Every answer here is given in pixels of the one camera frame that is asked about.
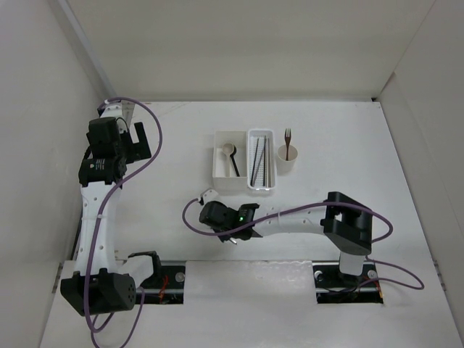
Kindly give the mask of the black spoon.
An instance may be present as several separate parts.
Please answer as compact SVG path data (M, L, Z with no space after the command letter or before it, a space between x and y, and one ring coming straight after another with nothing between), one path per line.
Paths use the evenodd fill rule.
M230 158L231 158L232 166L236 174L236 177L240 177L240 172L236 164L235 155L236 155L236 146L232 144L232 152L231 152Z

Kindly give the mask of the beige wooden spoon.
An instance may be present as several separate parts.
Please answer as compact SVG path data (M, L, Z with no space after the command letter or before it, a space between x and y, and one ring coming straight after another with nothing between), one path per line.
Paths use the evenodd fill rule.
M222 146L222 152L225 155L225 176L230 177L231 174L231 152L232 152L232 143L226 143Z

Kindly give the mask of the brown wooden fork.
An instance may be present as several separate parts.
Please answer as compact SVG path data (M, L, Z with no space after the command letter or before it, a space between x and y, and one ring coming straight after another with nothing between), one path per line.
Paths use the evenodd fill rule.
M291 144L291 129L287 128L284 133L284 141L286 145L286 161L289 161L289 148Z

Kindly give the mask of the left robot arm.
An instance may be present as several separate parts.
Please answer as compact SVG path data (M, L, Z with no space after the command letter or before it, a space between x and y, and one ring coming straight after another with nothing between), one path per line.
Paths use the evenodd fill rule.
M137 288L155 287L162 279L157 253L131 254L124 265L115 259L115 218L129 164L152 155L142 123L134 125L137 142L115 117L100 117L88 126L89 147L78 179L83 200L78 256L61 295L79 315L132 310Z

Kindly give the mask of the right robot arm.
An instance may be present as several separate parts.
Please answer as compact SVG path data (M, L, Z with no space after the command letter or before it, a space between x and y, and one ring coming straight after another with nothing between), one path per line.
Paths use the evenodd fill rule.
M221 241L248 241L281 233L325 236L340 251L337 280L351 286L361 279L364 257L372 251L373 217L354 208L360 203L340 192L330 192L326 201L335 205L285 213L257 203L243 204L235 210L210 200L204 203L199 222L210 227Z

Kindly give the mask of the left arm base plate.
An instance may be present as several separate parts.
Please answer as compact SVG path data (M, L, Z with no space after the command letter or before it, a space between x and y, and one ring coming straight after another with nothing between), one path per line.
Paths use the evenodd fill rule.
M145 305L182 305L186 281L186 263L161 261L161 267L141 286Z

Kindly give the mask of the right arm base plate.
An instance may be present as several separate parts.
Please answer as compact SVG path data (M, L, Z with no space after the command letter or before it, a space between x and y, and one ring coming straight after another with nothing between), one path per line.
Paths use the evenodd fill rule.
M379 282L368 283L378 275L372 262L364 263L361 275L341 273L338 262L314 262L312 270L319 305L384 303Z

